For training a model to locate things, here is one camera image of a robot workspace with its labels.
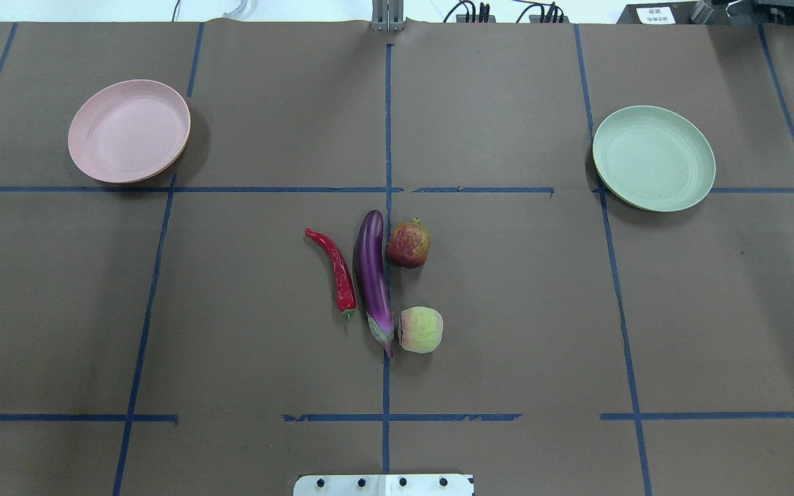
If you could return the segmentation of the red chili pepper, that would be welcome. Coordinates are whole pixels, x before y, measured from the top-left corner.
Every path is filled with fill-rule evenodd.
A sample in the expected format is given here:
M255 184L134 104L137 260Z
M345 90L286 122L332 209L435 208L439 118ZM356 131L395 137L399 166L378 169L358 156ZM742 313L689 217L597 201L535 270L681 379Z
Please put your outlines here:
M343 252L325 234L306 228L305 235L327 254L333 270L335 304L347 321L352 322L357 308L357 297L351 270Z

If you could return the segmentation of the white label card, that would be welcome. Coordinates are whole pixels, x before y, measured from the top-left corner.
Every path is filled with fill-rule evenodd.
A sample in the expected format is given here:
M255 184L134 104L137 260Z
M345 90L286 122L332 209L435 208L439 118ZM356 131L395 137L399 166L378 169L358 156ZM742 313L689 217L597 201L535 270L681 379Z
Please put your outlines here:
M635 9L640 24L643 25L675 25L675 15L671 6L656 4Z

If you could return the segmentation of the yellow pink peach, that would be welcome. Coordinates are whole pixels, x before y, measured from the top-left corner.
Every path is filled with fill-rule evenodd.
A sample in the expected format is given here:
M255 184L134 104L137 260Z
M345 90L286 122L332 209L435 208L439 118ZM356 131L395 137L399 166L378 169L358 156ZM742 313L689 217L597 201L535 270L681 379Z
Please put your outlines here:
M443 338L443 317L429 307L411 307L400 312L399 343L404 351L431 353Z

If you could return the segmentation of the purple eggplant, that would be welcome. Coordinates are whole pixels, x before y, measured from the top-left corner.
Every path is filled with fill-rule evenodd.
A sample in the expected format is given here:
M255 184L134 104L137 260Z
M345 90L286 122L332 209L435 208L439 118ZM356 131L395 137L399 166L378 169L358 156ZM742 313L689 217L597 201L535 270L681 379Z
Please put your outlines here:
M381 211L373 209L365 214L355 242L355 268L369 332L383 349L385 357L391 359L394 354L394 321L383 258L384 228Z

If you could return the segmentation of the aluminium frame post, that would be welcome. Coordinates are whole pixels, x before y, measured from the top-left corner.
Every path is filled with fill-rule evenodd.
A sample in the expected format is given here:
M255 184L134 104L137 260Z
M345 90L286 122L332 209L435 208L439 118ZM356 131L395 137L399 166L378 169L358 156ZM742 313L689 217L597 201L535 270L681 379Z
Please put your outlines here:
M405 29L405 1L371 1L371 30L373 32L401 32Z

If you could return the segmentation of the green plate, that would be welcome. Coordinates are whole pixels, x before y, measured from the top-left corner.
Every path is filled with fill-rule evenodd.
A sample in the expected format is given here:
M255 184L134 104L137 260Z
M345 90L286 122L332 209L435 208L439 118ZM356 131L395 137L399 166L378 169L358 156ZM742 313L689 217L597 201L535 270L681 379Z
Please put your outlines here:
M592 157L604 186L646 211L682 211L709 195L714 151L686 117L653 105L616 110L593 132Z

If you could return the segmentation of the pink plate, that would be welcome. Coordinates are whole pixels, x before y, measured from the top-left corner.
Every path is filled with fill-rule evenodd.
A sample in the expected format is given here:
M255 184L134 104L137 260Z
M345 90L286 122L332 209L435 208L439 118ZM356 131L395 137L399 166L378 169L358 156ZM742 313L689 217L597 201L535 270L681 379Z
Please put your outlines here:
M164 172L185 151L192 117L186 98L158 81L132 79L88 98L70 122L73 163L104 183L138 183Z

